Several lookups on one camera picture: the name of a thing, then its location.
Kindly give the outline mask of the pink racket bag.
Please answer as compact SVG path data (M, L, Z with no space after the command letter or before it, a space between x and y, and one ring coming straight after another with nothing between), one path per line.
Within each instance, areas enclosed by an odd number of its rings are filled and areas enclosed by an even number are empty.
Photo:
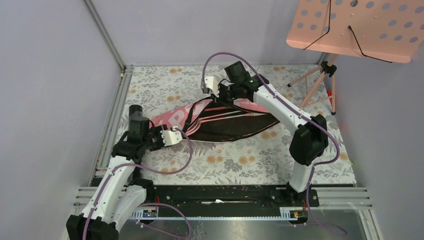
M152 122L178 127L192 141L223 143L255 136L280 121L248 99L220 103L206 97L155 116Z

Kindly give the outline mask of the black shuttlecock tube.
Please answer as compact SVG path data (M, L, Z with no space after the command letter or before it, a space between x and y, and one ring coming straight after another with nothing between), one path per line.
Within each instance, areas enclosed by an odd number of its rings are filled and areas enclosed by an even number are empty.
M133 104L128 108L128 123L141 121L143 119L143 108L141 105Z

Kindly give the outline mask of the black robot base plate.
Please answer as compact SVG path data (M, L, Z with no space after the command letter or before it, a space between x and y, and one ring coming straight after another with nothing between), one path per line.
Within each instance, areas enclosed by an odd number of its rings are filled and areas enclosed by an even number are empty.
M159 217L279 217L281 208L319 207L317 191L296 192L288 185L151 185L145 202Z

